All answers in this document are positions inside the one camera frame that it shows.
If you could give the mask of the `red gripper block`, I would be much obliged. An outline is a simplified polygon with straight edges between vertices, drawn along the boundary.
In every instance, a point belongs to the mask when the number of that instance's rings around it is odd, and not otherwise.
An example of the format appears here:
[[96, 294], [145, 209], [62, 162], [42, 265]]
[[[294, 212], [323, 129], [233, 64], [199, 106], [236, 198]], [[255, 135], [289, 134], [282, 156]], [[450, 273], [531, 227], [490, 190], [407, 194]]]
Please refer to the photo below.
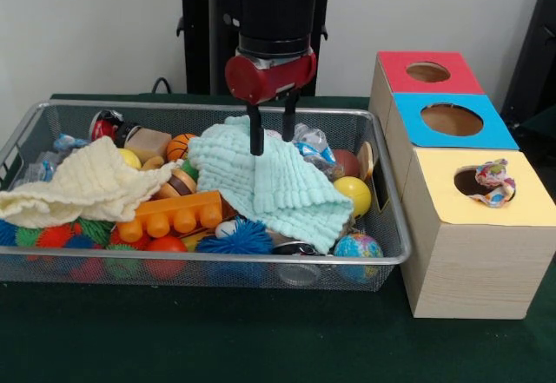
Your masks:
[[[228, 60], [225, 79], [231, 94], [247, 103], [250, 122], [250, 152], [260, 156], [264, 150], [264, 129], [258, 104], [301, 89], [313, 79], [317, 59], [313, 51], [291, 59], [261, 59], [236, 55]], [[292, 90], [284, 102], [282, 140], [292, 141], [295, 135], [295, 110], [299, 91]]]

